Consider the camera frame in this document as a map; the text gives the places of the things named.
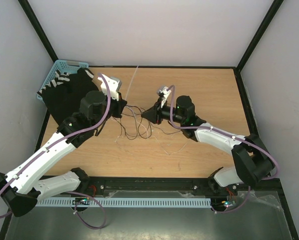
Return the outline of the white zip tie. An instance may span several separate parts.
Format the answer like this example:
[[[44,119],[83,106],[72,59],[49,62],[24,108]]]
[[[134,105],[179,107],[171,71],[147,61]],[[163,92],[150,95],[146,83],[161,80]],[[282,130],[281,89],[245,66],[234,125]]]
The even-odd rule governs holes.
[[[126,94],[125,94],[125,100],[127,101],[128,99],[128,96],[129,96],[129,93],[130,93],[130,90],[131,90],[131,87],[132,87],[132,84],[133,84],[133,81],[134,81],[134,78],[137,74],[137,71],[138,71],[138,68],[139,68],[139,65],[136,66],[135,70],[134,70],[134,73],[132,75],[132,78],[129,82],[129,85],[128,85],[128,88],[127,88],[127,91],[126,91]]]

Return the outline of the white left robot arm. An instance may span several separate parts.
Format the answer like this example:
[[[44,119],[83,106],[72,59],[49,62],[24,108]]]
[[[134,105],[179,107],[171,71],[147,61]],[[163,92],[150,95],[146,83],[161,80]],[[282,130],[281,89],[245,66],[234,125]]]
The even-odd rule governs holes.
[[[103,127],[107,119],[120,118],[126,104],[118,91],[88,92],[79,110],[64,119],[45,145],[20,166],[8,173],[0,172],[0,198],[9,208],[7,214],[21,217],[46,198],[68,191],[87,192],[89,177],[79,167],[50,179],[41,177],[60,159],[98,135],[97,128]]]

